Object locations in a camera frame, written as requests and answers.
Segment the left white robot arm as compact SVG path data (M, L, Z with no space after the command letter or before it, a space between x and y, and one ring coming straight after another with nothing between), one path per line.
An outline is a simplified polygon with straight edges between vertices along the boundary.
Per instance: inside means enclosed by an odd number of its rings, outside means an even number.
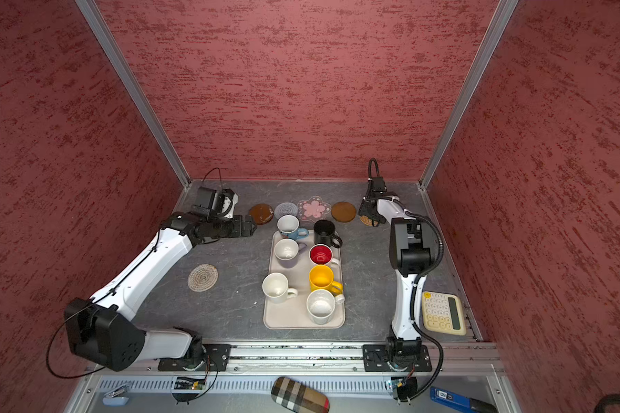
M180 327L141 330L133 320L172 266L196 246L251 237L256 230L249 215L201 217L175 212L115 279L89 299L68 304L64 326L70 351L115 372L148 360L172 360L187 371L206 368L206 351L196 332Z

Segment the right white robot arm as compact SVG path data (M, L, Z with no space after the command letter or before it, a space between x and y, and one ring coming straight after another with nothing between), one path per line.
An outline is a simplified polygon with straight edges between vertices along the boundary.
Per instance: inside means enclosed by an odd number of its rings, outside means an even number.
M444 256L444 241L437 227L412 212L392 192L370 191L359 215L374 226L390 225L389 261L396 275L396 305L387 338L389 358L395 362L421 354L420 295L427 275Z

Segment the grey round coaster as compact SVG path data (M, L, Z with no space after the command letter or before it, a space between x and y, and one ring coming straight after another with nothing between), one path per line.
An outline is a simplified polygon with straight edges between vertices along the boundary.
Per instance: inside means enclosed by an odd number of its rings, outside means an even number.
M286 201L278 204L274 209L274 217L277 220L280 220L281 218L288 215L298 215L298 206L296 204Z

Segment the brown wooden coaster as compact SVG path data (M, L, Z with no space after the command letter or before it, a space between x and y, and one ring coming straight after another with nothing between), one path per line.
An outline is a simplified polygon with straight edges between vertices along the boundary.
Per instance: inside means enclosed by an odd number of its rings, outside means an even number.
M332 205L332 218L337 222L348 223L357 216L356 208L347 201L340 201Z

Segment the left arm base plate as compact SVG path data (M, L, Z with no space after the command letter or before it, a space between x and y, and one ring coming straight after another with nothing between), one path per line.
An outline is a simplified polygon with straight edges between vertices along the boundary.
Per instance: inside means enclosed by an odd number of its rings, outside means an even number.
M231 349L232 346L230 344L193 342L183 357L160 359L158 371L182 373L224 372L227 369Z

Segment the dark glossy brown coaster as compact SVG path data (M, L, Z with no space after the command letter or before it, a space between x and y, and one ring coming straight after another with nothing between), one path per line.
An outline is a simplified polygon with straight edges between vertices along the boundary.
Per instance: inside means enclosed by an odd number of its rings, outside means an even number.
M249 215L256 225L265 225L274 218L274 211L269 204L260 203L249 210Z

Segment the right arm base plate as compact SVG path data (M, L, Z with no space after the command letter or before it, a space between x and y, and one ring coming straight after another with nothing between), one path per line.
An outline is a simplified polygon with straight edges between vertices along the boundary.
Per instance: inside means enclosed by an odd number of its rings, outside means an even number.
M362 346L363 366L366 372L429 373L432 361L428 348L421 343L402 345L401 349L389 349L386 344Z

